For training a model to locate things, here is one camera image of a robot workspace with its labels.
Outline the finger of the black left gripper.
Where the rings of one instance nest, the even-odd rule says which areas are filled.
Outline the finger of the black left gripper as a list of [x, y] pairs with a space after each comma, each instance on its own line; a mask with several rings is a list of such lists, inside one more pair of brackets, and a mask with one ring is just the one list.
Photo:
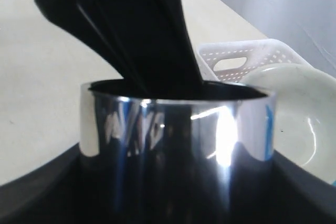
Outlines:
[[203, 79], [181, 0], [35, 0], [44, 17], [148, 95], [192, 95]]

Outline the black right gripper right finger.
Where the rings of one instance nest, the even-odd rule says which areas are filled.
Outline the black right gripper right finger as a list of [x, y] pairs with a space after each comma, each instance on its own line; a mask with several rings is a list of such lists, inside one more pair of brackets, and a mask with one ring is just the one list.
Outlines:
[[335, 223], [335, 186], [274, 152], [270, 223]]

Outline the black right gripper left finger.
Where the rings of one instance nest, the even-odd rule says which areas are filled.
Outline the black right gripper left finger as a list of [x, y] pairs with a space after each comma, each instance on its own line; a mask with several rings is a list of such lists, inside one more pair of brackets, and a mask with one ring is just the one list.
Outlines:
[[1, 186], [1, 223], [76, 223], [79, 146]]

